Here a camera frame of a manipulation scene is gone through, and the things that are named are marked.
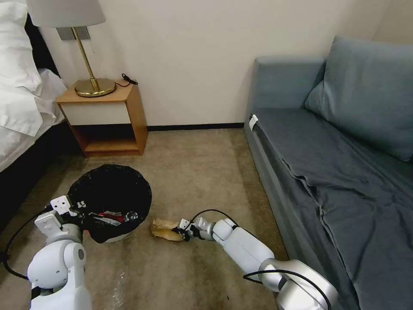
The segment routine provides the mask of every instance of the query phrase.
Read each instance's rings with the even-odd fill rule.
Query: wall
[[[413,44],[413,0],[393,0],[374,40]]]
[[[242,122],[259,55],[327,54],[371,39],[390,0],[100,0],[85,49],[97,77],[139,81],[149,125]],[[75,42],[43,36],[66,83],[87,78]]]

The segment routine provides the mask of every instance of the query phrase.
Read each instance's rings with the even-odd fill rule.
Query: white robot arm
[[[64,223],[70,213],[66,196],[51,201],[53,211],[40,215],[35,225],[46,235],[46,246],[36,253],[27,271],[31,282],[32,310],[92,310],[84,285],[86,250],[79,226]]]
[[[28,268],[32,283],[32,310],[91,310],[84,286],[86,251],[79,226],[64,223],[61,214],[76,216],[66,196],[51,201],[53,211],[40,215],[35,224],[47,236],[46,246]],[[337,290],[324,277],[298,260],[278,261],[255,236],[227,218],[209,223],[202,217],[181,220],[177,232],[186,241],[193,237],[216,241],[245,272],[245,279],[278,292],[281,310],[330,310]]]
[[[202,217],[194,223],[182,219],[179,231],[184,237],[219,243],[245,272],[245,279],[279,292],[279,309],[330,310],[337,300],[337,290],[319,273],[299,260],[276,260],[265,244],[228,218],[217,223],[208,223]]]

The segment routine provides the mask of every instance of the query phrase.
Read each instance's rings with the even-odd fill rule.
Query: black baseboard
[[[242,127],[244,127],[244,123],[168,125],[168,126],[148,126],[148,131],[205,130],[205,129],[228,129],[228,128],[242,128]]]

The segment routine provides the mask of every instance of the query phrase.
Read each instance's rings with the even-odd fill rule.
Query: black cable
[[[130,84],[138,85],[138,82],[132,80],[130,77],[128,77],[128,76],[127,76],[126,74],[124,74],[124,73],[122,73],[122,78],[123,78],[126,82],[128,82],[128,84],[122,85],[122,84],[119,84],[119,83],[117,83],[117,82],[115,82],[115,84],[116,84],[116,85],[119,85],[119,86],[121,86],[121,87],[128,87]]]
[[[204,210],[204,211],[201,211],[201,212],[197,213],[197,214],[192,218],[192,220],[189,221],[189,224],[185,227],[184,230],[187,230],[187,228],[195,221],[195,219],[197,218],[198,215],[201,215],[202,213],[210,212],[210,211],[218,212],[218,213],[223,214],[224,216],[226,216],[227,218],[229,218],[231,221],[233,221],[235,225],[239,226],[239,225],[237,224],[237,222],[235,222],[228,214],[226,214],[226,213],[224,213],[224,212],[222,212],[222,211],[220,211],[220,210],[217,210],[217,209],[207,209],[207,210]]]
[[[327,295],[321,290],[321,288],[319,288],[314,282],[312,282],[310,279],[300,275],[299,273],[296,273],[294,271],[289,271],[289,270],[283,270],[283,269],[275,269],[275,270],[261,270],[261,271],[256,271],[253,273],[247,273],[246,275],[243,276],[243,279],[254,282],[254,283],[259,283],[262,284],[261,281],[257,281],[254,279],[250,279],[251,276],[256,276],[259,274],[264,274],[264,273],[285,273],[285,274],[290,274],[292,276],[297,276],[305,281],[307,281],[308,283],[310,283],[312,286],[314,286],[315,289],[317,289],[317,291],[323,296],[324,300],[327,303],[327,310],[331,310],[331,303],[328,300]]]
[[[45,208],[41,212],[38,212],[34,216],[32,216],[27,222],[25,222],[22,226],[20,226],[20,228],[14,233],[14,235],[12,235],[9,242],[7,242],[6,249],[4,250],[4,259],[3,259],[3,265],[4,265],[4,268],[7,270],[7,272],[9,272],[12,275],[14,275],[16,277],[19,277],[21,279],[29,280],[29,278],[27,276],[25,276],[21,273],[18,273],[16,271],[14,271],[12,268],[10,268],[9,263],[8,263],[9,249],[10,249],[10,246],[12,245],[12,243],[13,243],[13,240],[23,230],[23,228],[25,228],[27,226],[27,224],[29,224],[32,220],[37,218],[39,215],[41,215],[41,214],[43,214],[47,211],[49,211],[49,209]]]
[[[121,87],[128,87],[128,86],[130,85],[130,83],[128,83],[128,84],[126,84],[126,85],[122,85],[122,84],[119,84],[118,82],[115,82],[115,84],[116,84],[116,85],[119,85],[119,86],[121,86]]]

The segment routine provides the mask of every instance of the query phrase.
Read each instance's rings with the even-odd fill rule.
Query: black trash bag
[[[72,205],[84,214],[82,228],[97,243],[134,230],[149,213],[152,192],[149,183],[135,169],[105,164],[82,175],[69,189]],[[110,212],[132,219],[113,225],[99,219]]]

